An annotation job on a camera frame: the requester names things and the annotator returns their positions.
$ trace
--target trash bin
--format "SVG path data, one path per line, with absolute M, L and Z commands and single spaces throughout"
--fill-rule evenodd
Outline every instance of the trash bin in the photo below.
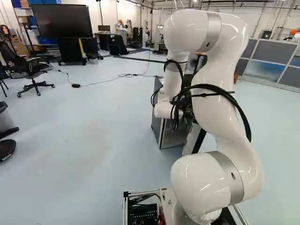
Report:
M 6 102 L 0 102 L 0 139 L 19 130 L 7 112 Z

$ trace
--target black cable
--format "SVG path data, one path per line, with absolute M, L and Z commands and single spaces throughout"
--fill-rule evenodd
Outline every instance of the black cable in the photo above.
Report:
M 76 83 L 72 83 L 70 81 L 70 75 L 69 73 L 66 73 L 66 72 L 63 72 L 61 71 L 60 69 L 58 70 L 55 70 L 57 72 L 60 72 L 60 73 L 63 73 L 63 74 L 66 74 L 67 75 L 67 81 L 70 83 L 70 84 L 75 84 L 75 85 L 78 85 L 78 87 L 87 87 L 87 86 L 91 86 L 91 85 L 94 85 L 94 84 L 98 84 L 98 83 L 105 83 L 105 82 L 110 82 L 110 81 L 115 81 L 119 78 L 123 78 L 123 77 L 127 77 L 127 78 L 130 78 L 130 77 L 134 77 L 134 76 L 146 76 L 146 77 L 156 77 L 156 76 L 151 76 L 151 75 L 145 75 L 148 70 L 149 70 L 149 65 L 150 65 L 150 53 L 151 53 L 151 50 L 149 49 L 149 59 L 148 59 L 148 65 L 147 65 L 147 69 L 145 72 L 141 73 L 141 74 L 119 74 L 117 77 L 111 79 L 111 80 L 106 80 L 106 81 L 99 81 L 99 82 L 95 82 L 95 83 L 89 83 L 89 84 L 86 84 L 86 85 L 80 85 L 80 84 L 76 84 Z
M 152 95 L 151 95 L 151 104 L 152 106 L 154 107 L 154 99 L 155 99 L 155 96 L 157 95 L 157 93 L 160 91 L 160 89 L 163 87 L 163 85 L 161 85 L 161 87 L 159 89 L 157 89 Z
M 242 110 L 242 108 L 240 107 L 240 105 L 238 104 L 238 102 L 235 100 L 235 98 L 226 90 L 218 87 L 218 86 L 215 86 L 215 85 L 212 85 L 212 84 L 206 84 L 206 83 L 201 83 L 201 84 L 196 84 L 196 85 L 193 85 L 193 86 L 190 86 L 190 87 L 187 87 L 187 88 L 184 88 L 178 95 L 177 98 L 181 99 L 185 93 L 187 93 L 188 91 L 190 91 L 191 89 L 207 89 L 207 90 L 211 90 L 213 92 L 215 92 L 217 95 L 221 95 L 223 97 L 225 97 L 230 103 L 232 103 L 239 111 L 240 113 L 240 116 L 242 118 L 242 121 L 243 121 L 243 124 L 244 124 L 244 127 L 245 127 L 245 131 L 246 131 L 246 137 L 247 139 L 251 142 L 251 128 L 250 128 L 250 125 L 249 125 L 249 122 Z M 188 97 L 207 97 L 207 96 L 211 96 L 211 95 L 216 95 L 216 94 L 201 94 L 201 95 L 191 95 L 191 96 L 187 96 L 186 98 Z M 174 111 L 174 129 L 176 130 L 178 128 L 178 120 L 179 120 L 179 110 L 180 110 L 180 105 L 182 104 L 182 101 L 178 100 L 176 101 L 175 103 L 175 111 Z
M 173 104 L 172 109 L 171 109 L 171 124 L 172 124 L 172 129 L 174 131 L 176 131 L 178 129 L 179 126 L 179 111 L 182 110 L 183 112 L 185 111 L 185 109 L 191 105 L 191 99 L 194 97 L 209 97 L 209 96 L 216 96 L 216 95 L 221 95 L 223 97 L 225 97 L 231 104 L 233 104 L 239 111 L 241 118 L 243 120 L 243 124 L 245 127 L 245 131 L 246 131 L 246 137 L 247 139 L 251 142 L 251 128 L 249 125 L 249 122 L 242 110 L 242 108 L 239 106 L 238 102 L 235 100 L 235 98 L 231 95 L 231 93 L 234 93 L 234 91 L 226 91 L 218 86 L 212 85 L 212 84 L 196 84 L 190 87 L 183 87 L 183 72 L 180 66 L 180 63 L 174 61 L 174 60 L 167 60 L 167 62 L 165 63 L 164 66 L 164 71 L 166 69 L 166 66 L 169 63 L 173 63 L 176 65 L 179 73 L 180 73 L 180 77 L 181 77 L 181 89 L 178 95 L 176 95 L 172 101 L 171 104 Z M 215 93 L 203 93 L 200 95 L 191 95 L 190 94 L 190 90 L 191 89 L 206 89 L 206 90 L 211 90 Z

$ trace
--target black cable on floor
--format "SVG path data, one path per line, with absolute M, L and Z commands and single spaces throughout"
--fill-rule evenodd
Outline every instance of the black cable on floor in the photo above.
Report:
M 141 73 L 141 74 L 119 74 L 117 77 L 111 79 L 111 80 L 106 80 L 106 81 L 99 81 L 99 82 L 95 82 L 95 83 L 89 83 L 89 84 L 86 84 L 86 85 L 80 85 L 78 83 L 72 83 L 70 81 L 70 75 L 69 73 L 66 73 L 66 72 L 63 72 L 61 71 L 60 69 L 58 70 L 55 70 L 57 72 L 60 72 L 60 73 L 63 73 L 63 74 L 66 74 L 67 75 L 67 81 L 72 85 L 73 88 L 80 88 L 80 87 L 88 87 L 88 86 L 91 86 L 91 85 L 94 85 L 94 84 L 99 84 L 99 83 L 106 83 L 106 82 L 110 82 L 110 81 L 115 81 L 119 78 L 123 78 L 123 77 L 127 77 L 127 78 L 130 78 L 130 77 L 135 77 L 135 76 L 145 76 L 145 77 L 156 77 L 156 76 L 150 76 L 150 75 L 145 75 L 148 70 L 149 70 L 149 65 L 150 65 L 150 62 L 148 60 L 148 65 L 147 65 L 147 69 L 145 72 Z

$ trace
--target black stool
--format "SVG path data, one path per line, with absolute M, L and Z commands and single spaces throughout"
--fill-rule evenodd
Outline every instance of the black stool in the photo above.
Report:
M 15 152 L 17 143 L 15 140 L 0 141 L 0 162 L 7 160 Z

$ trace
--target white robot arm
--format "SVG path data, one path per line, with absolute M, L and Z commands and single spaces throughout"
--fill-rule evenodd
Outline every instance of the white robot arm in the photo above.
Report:
M 192 85 L 212 84 L 233 91 L 234 70 L 248 43 L 243 20 L 216 12 L 179 10 L 166 21 L 164 37 L 168 60 L 178 62 L 182 71 L 190 52 L 207 53 L 208 61 L 194 76 Z M 168 64 L 155 116 L 174 115 L 170 101 L 180 92 L 181 82 L 176 65 Z M 203 93 L 213 91 L 191 90 L 192 95 Z M 256 196 L 263 187 L 264 174 L 231 102 L 218 95 L 193 97 L 192 103 L 199 125 L 215 136 L 217 151 L 178 159 L 172 166 L 171 180 L 188 217 L 197 224 L 210 224 L 222 208 Z

